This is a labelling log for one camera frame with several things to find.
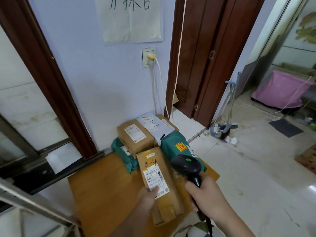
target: electrical outlet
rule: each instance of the electrical outlet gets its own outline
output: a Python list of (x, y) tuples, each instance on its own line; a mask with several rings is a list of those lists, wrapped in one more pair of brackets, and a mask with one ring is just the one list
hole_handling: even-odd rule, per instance
[(143, 68), (149, 67), (148, 62), (147, 62), (148, 61), (148, 58), (147, 58), (148, 53), (156, 54), (156, 47), (146, 48), (146, 49), (142, 50)]

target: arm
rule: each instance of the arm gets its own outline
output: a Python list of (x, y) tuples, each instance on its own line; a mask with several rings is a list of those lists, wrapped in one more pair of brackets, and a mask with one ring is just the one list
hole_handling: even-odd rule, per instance
[(201, 211), (212, 219), (227, 237), (255, 237), (229, 205), (216, 182), (204, 172), (201, 172), (200, 176), (200, 188), (189, 181), (184, 182), (184, 187), (195, 199)]
[(142, 187), (138, 193), (138, 203), (128, 217), (117, 227), (110, 237), (142, 237), (145, 235), (147, 220), (155, 204), (155, 197), (159, 190), (156, 187), (151, 192)]

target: door hinge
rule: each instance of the door hinge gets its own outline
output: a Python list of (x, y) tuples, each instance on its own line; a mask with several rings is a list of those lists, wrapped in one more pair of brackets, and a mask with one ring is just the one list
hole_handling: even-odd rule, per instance
[(215, 51), (211, 50), (209, 53), (209, 59), (212, 60), (214, 58), (214, 55), (215, 55)]

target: pink laundry basket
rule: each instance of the pink laundry basket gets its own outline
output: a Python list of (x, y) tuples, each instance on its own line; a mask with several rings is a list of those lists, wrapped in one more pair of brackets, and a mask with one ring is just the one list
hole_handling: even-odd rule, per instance
[(291, 73), (273, 70), (270, 78), (251, 97), (279, 109), (300, 107), (302, 95), (314, 84), (311, 81), (303, 84), (305, 81)]

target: paper sheet on floor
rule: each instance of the paper sheet on floor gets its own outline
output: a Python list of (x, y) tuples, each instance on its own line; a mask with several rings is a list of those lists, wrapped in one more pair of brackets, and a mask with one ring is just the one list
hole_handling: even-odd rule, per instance
[(76, 149), (73, 143), (68, 143), (50, 152), (46, 156), (46, 160), (53, 169), (54, 173), (61, 172), (72, 163), (81, 158), (81, 154)]
[(95, 0), (106, 43), (161, 38), (160, 0)]

